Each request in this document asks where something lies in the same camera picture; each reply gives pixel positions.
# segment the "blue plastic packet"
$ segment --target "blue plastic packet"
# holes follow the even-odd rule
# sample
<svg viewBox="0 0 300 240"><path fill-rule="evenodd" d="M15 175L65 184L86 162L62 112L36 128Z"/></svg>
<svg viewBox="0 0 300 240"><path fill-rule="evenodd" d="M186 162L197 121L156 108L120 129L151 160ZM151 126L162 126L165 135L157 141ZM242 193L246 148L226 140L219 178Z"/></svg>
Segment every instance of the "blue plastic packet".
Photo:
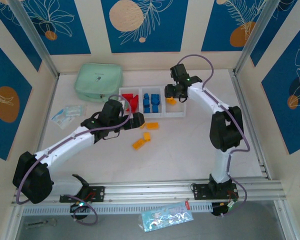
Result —
<svg viewBox="0 0 300 240"><path fill-rule="evenodd" d="M189 203L179 202L167 205L156 210L146 211L141 214L144 231L151 232L192 221Z"/></svg>

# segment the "mint green pouch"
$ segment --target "mint green pouch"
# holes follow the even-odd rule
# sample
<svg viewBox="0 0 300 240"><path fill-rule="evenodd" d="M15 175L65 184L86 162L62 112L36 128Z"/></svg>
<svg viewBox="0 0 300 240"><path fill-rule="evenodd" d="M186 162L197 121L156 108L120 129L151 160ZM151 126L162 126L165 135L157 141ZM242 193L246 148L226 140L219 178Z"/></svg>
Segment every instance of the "mint green pouch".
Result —
<svg viewBox="0 0 300 240"><path fill-rule="evenodd" d="M106 102L109 96L119 93L122 82L123 71L120 65L85 63L79 70L74 89L81 100Z"/></svg>

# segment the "white tray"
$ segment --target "white tray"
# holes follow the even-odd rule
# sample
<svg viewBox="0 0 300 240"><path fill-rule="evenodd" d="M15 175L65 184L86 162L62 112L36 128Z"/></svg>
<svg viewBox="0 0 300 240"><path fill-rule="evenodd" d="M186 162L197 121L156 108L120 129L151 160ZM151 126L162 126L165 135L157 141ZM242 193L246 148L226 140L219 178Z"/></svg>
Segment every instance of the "white tray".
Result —
<svg viewBox="0 0 300 240"><path fill-rule="evenodd" d="M175 105L166 103L165 86L121 87L119 88L119 95L121 94L133 94L133 96L139 95L139 102L136 108L136 112L142 113L145 119L180 118L186 116L185 102L181 103L176 99L177 103ZM144 113L143 99L145 94L149 94L149 98L151 98L151 94L160 94L160 104L158 106L158 113Z"/></svg>

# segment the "robotic arm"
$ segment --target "robotic arm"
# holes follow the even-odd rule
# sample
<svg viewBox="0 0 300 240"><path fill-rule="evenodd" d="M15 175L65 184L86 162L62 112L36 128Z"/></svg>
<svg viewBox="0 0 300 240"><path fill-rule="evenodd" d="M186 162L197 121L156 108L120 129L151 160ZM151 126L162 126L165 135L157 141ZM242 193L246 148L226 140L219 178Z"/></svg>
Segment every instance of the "robotic arm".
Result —
<svg viewBox="0 0 300 240"><path fill-rule="evenodd" d="M228 175L229 154L239 146L243 138L224 109L231 113L243 131L241 110L238 106L230 107L221 102L206 87L203 87L203 81L199 77L190 77L183 64L170 68L170 71L175 84L168 84L165 87L164 96L177 98L181 103L188 98L192 99L199 103L207 113L212 114L209 137L216 149L216 159L208 187L202 186L202 189L206 188L201 195L206 198L198 199L225 199L227 191L232 191L236 187Z"/></svg>
<svg viewBox="0 0 300 240"><path fill-rule="evenodd" d="M68 179L64 177L51 179L50 174L81 150L101 139L106 140L109 132L114 131L118 137L120 130L139 128L145 123L142 113L136 112L132 116L127 121L129 115L124 116L123 105L119 101L108 100L101 112L96 112L84 120L72 134L61 141L35 154L23 153L19 158L12 183L18 188L30 167L43 158L26 178L22 193L34 204L42 202L50 194L73 195L84 199L93 189L83 178L73 175ZM126 123L122 126L113 128L124 122Z"/></svg>

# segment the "white table surface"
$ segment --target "white table surface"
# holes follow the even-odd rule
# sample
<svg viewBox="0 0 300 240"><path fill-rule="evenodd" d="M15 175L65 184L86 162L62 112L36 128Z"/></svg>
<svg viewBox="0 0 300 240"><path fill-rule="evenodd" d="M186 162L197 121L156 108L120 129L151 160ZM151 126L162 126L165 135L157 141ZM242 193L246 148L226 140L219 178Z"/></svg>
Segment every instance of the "white table surface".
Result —
<svg viewBox="0 0 300 240"><path fill-rule="evenodd" d="M210 75L209 70L189 70L191 76L202 80ZM49 121L44 134L42 149L45 149L75 130L80 123L103 104L85 102L76 96L74 84L76 74L61 74L51 107ZM124 87L158 86L173 83L167 71L127 71L123 73ZM216 70L207 84L208 89L220 100L236 106L239 104L228 70ZM70 158L55 174L79 174L88 183L125 183L147 181L172 181L207 179L215 161L215 149L209 139L211 115L194 101L188 100L186 117L148 119L159 122L159 130L132 129L120 132L118 138L100 140ZM65 129L61 129L51 118L66 105L87 104L87 112L77 117ZM245 134L251 144L246 125ZM151 142L135 151L132 144L150 132ZM246 148L241 141L241 148ZM256 153L234 153L230 166L233 177L262 176Z"/></svg>

